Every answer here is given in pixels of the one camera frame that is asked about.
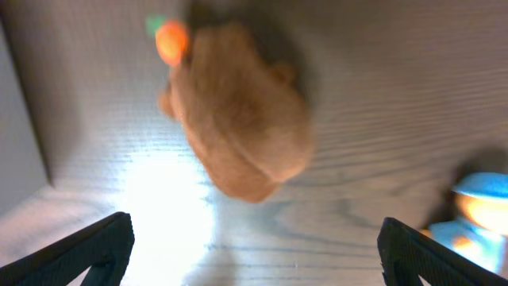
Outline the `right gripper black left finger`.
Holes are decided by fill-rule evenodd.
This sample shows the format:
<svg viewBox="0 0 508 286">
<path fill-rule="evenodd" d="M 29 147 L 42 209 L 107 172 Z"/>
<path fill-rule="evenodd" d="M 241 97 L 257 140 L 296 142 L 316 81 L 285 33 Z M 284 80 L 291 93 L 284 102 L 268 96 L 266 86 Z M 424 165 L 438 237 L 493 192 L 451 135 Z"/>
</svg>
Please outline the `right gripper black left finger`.
<svg viewBox="0 0 508 286">
<path fill-rule="evenodd" d="M 131 216 L 116 212 L 1 267 L 2 285 L 119 286 L 135 242 Z"/>
</svg>

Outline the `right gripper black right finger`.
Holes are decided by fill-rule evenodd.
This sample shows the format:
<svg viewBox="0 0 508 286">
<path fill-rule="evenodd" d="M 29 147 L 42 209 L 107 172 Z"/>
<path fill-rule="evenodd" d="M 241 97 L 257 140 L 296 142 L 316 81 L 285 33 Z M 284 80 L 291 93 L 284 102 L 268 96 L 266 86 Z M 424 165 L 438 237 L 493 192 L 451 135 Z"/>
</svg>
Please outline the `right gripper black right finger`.
<svg viewBox="0 0 508 286">
<path fill-rule="evenodd" d="M 395 218 L 386 217 L 377 238 L 386 286 L 507 286 L 507 279 Z"/>
</svg>

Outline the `brown plush toy with carrot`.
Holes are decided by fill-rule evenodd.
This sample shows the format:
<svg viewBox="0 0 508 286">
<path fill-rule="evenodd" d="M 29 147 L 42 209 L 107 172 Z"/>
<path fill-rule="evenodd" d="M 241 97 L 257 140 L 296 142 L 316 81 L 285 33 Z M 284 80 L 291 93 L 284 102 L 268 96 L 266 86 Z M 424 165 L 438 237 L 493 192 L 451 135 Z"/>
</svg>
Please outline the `brown plush toy with carrot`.
<svg viewBox="0 0 508 286">
<path fill-rule="evenodd" d="M 151 17 L 147 27 L 171 69 L 160 109 L 181 124 L 220 191 L 260 203 L 306 168 L 314 151 L 310 111 L 290 65 L 269 64 L 238 22 L 191 32 Z"/>
</svg>

